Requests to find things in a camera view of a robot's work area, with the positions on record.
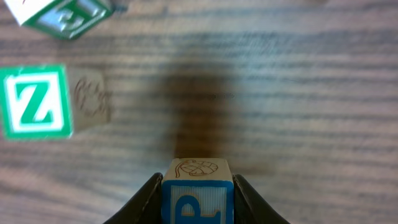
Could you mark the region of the blue letter P block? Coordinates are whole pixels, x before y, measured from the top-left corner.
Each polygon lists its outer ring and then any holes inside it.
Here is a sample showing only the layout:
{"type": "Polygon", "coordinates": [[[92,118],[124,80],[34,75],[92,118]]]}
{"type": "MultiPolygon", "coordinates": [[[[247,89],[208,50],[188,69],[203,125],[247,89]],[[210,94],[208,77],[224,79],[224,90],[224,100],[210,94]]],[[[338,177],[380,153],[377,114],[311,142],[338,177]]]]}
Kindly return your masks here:
{"type": "Polygon", "coordinates": [[[176,158],[161,190],[162,223],[234,223],[234,183],[225,159],[176,158]]]}

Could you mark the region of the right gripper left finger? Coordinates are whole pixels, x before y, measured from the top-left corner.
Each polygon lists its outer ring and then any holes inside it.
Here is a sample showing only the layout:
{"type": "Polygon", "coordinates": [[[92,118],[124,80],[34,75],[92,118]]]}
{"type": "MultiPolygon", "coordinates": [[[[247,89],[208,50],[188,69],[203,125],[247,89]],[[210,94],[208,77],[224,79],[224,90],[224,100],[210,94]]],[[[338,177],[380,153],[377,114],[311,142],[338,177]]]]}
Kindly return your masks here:
{"type": "Polygon", "coordinates": [[[161,224],[162,179],[160,172],[152,175],[104,224],[161,224]]]}

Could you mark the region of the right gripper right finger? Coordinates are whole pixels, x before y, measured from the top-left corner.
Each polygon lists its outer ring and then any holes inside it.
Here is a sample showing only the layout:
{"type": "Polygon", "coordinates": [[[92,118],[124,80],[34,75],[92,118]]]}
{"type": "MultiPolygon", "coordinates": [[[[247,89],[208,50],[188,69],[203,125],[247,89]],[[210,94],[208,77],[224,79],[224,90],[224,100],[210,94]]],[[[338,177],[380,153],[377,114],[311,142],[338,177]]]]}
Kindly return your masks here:
{"type": "Polygon", "coordinates": [[[289,224],[240,174],[233,175],[235,224],[289,224]]]}

